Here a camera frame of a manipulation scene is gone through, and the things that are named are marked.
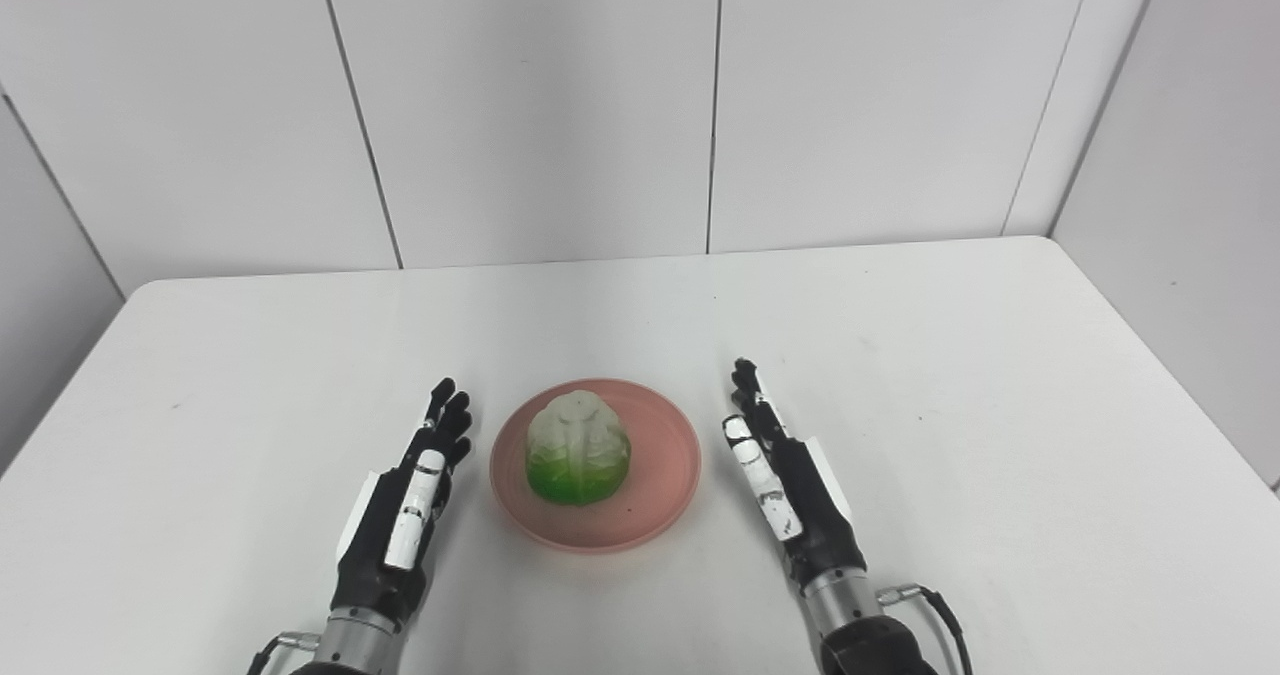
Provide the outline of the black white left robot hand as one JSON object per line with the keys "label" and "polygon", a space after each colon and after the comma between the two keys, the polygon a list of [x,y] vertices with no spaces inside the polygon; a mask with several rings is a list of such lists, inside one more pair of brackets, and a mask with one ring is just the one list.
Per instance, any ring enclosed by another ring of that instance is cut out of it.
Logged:
{"label": "black white left robot hand", "polygon": [[422,603],[422,561],[468,456],[470,397],[445,378],[430,393],[422,424],[399,462],[365,482],[340,541],[330,608],[372,611],[404,625]]}

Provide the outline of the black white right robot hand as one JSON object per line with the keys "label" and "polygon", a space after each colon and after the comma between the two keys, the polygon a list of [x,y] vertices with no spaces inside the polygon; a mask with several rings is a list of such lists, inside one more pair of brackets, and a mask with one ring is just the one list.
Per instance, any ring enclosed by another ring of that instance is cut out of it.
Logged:
{"label": "black white right robot hand", "polygon": [[849,501],[819,439],[790,433],[753,361],[737,359],[731,380],[739,411],[723,420],[724,439],[782,546],[788,578],[809,594],[864,573]]}

